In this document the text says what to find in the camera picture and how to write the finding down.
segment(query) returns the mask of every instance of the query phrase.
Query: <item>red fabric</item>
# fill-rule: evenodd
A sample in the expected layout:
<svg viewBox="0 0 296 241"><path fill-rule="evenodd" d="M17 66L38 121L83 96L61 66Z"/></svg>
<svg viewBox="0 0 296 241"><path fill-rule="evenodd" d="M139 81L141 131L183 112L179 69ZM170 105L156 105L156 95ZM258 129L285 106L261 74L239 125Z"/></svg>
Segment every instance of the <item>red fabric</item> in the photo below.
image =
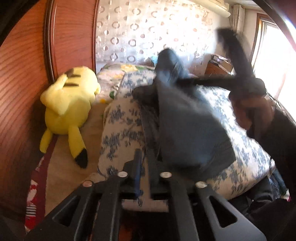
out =
<svg viewBox="0 0 296 241"><path fill-rule="evenodd" d="M41 158L38 166L32 172L31 185L27 197L27 210L25 218L25 228L27 232L39 224L45 216L47 169L56 141L57 136L54 135L47 148L47 152Z"/></svg>

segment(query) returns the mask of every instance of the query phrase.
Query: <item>pikachu plush toy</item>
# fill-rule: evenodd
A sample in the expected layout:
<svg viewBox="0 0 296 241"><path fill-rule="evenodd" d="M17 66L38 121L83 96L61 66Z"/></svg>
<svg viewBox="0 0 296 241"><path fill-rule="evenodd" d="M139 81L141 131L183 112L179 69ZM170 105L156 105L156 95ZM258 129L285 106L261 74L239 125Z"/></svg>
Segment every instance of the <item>pikachu plush toy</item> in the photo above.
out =
<svg viewBox="0 0 296 241"><path fill-rule="evenodd" d="M46 153L53 134L68 135L71 154L77 164L86 168L87 152L79 128L84 124L101 86L88 67L76 67L62 74L40 97L46 106L47 130L40 142Z"/></svg>

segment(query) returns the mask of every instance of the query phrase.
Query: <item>person's arm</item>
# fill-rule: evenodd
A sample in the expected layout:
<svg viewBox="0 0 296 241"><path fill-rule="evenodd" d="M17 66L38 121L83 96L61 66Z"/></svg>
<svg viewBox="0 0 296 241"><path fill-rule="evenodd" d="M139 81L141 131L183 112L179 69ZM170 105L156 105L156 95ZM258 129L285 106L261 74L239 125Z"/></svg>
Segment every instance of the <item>person's arm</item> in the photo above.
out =
<svg viewBox="0 0 296 241"><path fill-rule="evenodd" d="M283 114L274 109L272 102L263 97L235 100L229 95L238 124L247 130L275 161L276 167L289 189L292 201L296 201L296 126ZM255 111L254 123L247 111Z"/></svg>

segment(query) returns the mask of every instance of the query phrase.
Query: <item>bed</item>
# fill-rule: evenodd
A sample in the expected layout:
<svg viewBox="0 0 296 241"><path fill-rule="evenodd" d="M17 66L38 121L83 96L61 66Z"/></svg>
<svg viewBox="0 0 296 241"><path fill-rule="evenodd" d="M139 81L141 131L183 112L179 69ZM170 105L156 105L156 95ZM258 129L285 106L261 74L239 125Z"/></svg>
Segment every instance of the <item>bed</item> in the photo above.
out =
<svg viewBox="0 0 296 241"><path fill-rule="evenodd" d="M148 66L108 64L97 74L102 91L81 128L89 164L80 169L70 154L67 136L56 136L32 175L27 199L26 227L29 231L82 181L104 181L121 171L132 160L136 148L145 151L140 109L131 96L139 85L151 84L155 73ZM234 198L258 183L272 171L269 155L235 122L229 92L221 88L201 88L204 97L219 113L236 155L236 161L217 177L207 180L226 199ZM147 160L143 158L147 173ZM149 198L147 175L141 177L142 195L137 201L125 200L123 207L136 211L167 211L163 201Z"/></svg>

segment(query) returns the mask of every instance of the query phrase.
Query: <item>black sleeve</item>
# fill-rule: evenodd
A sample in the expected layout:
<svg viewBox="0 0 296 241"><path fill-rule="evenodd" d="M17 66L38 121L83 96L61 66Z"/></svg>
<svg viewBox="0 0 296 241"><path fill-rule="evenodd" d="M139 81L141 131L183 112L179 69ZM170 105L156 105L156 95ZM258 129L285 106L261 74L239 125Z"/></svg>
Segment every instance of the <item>black sleeve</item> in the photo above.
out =
<svg viewBox="0 0 296 241"><path fill-rule="evenodd" d="M257 140L275 161L276 167L289 189L292 201L296 201L296 126L276 109L274 119L266 133Z"/></svg>

